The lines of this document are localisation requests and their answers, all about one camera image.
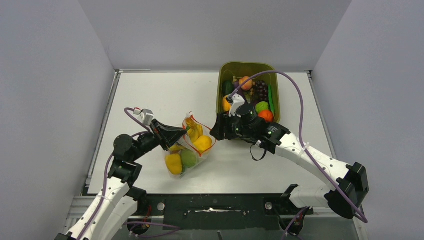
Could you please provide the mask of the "yellow toy bell pepper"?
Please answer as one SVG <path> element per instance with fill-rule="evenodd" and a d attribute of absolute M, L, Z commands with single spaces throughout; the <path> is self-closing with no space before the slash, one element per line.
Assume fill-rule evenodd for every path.
<path fill-rule="evenodd" d="M 178 153 L 167 155 L 165 157 L 165 164 L 172 175 L 180 175 L 183 172 L 182 159 Z"/>

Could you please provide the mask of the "clear zip bag orange zipper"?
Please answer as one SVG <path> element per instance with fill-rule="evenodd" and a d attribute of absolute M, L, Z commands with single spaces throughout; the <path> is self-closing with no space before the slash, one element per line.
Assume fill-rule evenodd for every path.
<path fill-rule="evenodd" d="M 201 122 L 199 122 L 196 118 L 195 118 L 195 116 L 194 116 L 194 114 L 192 113 L 192 112 L 189 112 L 189 113 L 187 113 L 187 115 L 186 115 L 186 117 L 184 118 L 184 120 L 183 120 L 183 122 L 182 122 L 182 124 L 181 124 L 181 127 L 182 128 L 184 128 L 184 129 L 186 129 L 187 130 L 187 127 L 186 127 L 186 124 L 185 124 L 185 119 L 187 119 L 187 118 L 193 118 L 195 121 L 197 121 L 199 124 L 201 124 L 202 125 L 202 127 L 203 127 L 203 136 L 209 136 L 211 139 L 212 139 L 212 146 L 208 149 L 208 150 L 206 150 L 205 152 L 203 152 L 203 153 L 199 153 L 197 150 L 196 150 L 196 148 L 195 148 L 195 146 L 194 146 L 194 144 L 191 142 L 191 140 L 190 140 L 190 138 L 189 138 L 189 135 L 188 135 L 188 133 L 184 136 L 184 137 L 182 137 L 178 142 L 177 142 L 177 144 L 175 144 L 174 146 L 172 146 L 165 154 L 164 154 L 164 162 L 165 162 L 165 157 L 167 156 L 167 155 L 170 155 L 170 154 L 179 154 L 179 155 L 181 155 L 181 151 L 182 150 L 184 150 L 184 149 L 188 149 L 188 150 L 190 150 L 190 151 L 192 151 L 192 152 L 195 152 L 196 153 L 196 155 L 197 155 L 197 165 L 196 166 L 194 166 L 194 167 L 184 167 L 184 166 L 182 166 L 182 173 L 180 174 L 180 175 L 173 175 L 173 174 L 171 174 L 170 172 L 169 172 L 169 170 L 168 170 L 168 168 L 167 168 L 167 166 L 166 166 L 166 168 L 167 168 L 167 171 L 168 171 L 168 173 L 169 173 L 169 175 L 171 176 L 171 177 L 173 177 L 173 178 L 175 178 L 175 179 L 180 179 L 180 178 L 182 178 L 184 175 L 186 175 L 187 173 L 189 173 L 189 172 L 191 172 L 193 169 L 195 169 L 198 165 L 200 165 L 201 163 L 203 163 L 204 161 L 206 161 L 206 159 L 208 158 L 208 156 L 209 156 L 209 154 L 210 154 L 210 152 L 212 151 L 212 149 L 213 149 L 213 147 L 215 146 L 215 144 L 216 144 L 216 142 L 217 142 L 217 140 L 213 137 L 213 136 L 211 136 L 211 134 L 210 134 L 210 131 L 211 131 L 211 127 L 209 127 L 209 126 L 207 126 L 207 125 L 205 125 L 205 124 L 203 124 L 203 123 L 201 123 Z"/>

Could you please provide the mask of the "green toy cabbage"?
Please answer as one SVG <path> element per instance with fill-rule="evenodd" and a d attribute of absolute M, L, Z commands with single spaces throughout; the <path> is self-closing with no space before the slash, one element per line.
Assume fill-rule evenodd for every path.
<path fill-rule="evenodd" d="M 197 165 L 197 154 L 189 149 L 183 149 L 180 153 L 182 165 L 186 168 L 192 168 Z"/>

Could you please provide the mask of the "yellow toy banana bunch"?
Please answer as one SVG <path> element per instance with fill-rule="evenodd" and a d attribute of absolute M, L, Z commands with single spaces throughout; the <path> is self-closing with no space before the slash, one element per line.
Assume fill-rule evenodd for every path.
<path fill-rule="evenodd" d="M 192 143 L 194 143 L 196 140 L 203 136 L 203 126 L 197 121 L 195 121 L 192 117 L 185 119 L 185 125 L 187 129 L 187 134 Z"/>

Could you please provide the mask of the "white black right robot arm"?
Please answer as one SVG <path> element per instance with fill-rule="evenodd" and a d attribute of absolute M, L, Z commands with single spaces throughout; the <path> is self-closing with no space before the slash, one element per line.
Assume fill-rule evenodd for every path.
<path fill-rule="evenodd" d="M 369 192 L 366 168 L 330 157 L 308 144 L 290 130 L 275 122 L 266 122 L 249 104 L 242 105 L 235 115 L 217 114 L 210 134 L 218 141 L 240 139 L 256 145 L 275 156 L 292 161 L 320 179 L 318 189 L 293 184 L 281 199 L 282 209 L 289 214 L 303 207 L 329 208 L 337 215 L 360 218 L 360 206 Z"/>

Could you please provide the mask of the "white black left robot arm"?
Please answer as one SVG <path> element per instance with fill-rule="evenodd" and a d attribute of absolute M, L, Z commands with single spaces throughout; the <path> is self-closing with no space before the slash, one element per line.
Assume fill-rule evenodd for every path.
<path fill-rule="evenodd" d="M 168 151 L 187 134 L 184 128 L 156 119 L 149 127 L 149 131 L 121 134 L 114 140 L 100 192 L 78 222 L 66 233 L 59 233 L 57 240 L 111 240 L 138 212 L 146 191 L 134 186 L 143 168 L 136 161 L 156 147 Z"/>

